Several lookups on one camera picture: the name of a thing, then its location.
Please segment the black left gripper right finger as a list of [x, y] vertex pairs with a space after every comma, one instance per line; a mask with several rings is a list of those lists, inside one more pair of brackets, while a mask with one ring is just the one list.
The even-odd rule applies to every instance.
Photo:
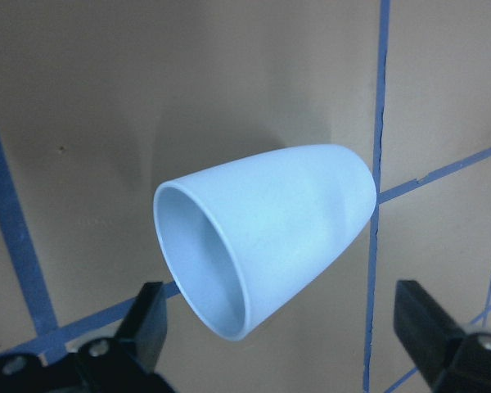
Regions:
[[396, 282], [394, 332], [429, 388], [471, 387], [457, 366], [466, 331], [417, 281]]

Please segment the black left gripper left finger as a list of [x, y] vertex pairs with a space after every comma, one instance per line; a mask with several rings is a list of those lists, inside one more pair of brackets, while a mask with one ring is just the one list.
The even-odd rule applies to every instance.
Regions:
[[146, 282], [115, 339], [148, 372], [153, 373], [167, 335], [167, 296], [162, 282]]

